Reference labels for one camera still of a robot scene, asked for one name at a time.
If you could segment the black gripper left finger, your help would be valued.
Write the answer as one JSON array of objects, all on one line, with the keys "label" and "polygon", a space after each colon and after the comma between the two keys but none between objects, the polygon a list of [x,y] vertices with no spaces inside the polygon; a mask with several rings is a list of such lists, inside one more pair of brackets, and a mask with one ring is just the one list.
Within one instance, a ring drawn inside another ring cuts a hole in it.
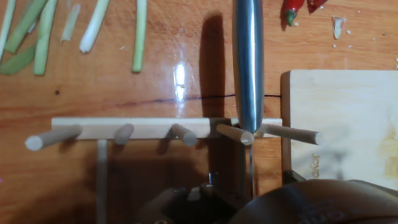
[{"label": "black gripper left finger", "polygon": [[190,190],[170,188],[147,202],[137,213],[139,224],[219,224],[228,223],[249,199],[219,185],[217,174]]}]

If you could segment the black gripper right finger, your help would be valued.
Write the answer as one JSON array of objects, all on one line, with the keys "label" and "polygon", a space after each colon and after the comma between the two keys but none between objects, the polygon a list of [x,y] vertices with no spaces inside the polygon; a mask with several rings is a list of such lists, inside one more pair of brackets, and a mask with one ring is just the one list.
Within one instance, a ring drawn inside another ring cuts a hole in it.
[{"label": "black gripper right finger", "polygon": [[306,181],[304,177],[300,174],[296,173],[294,170],[284,170],[282,174],[282,183],[283,184],[293,184],[296,182]]}]

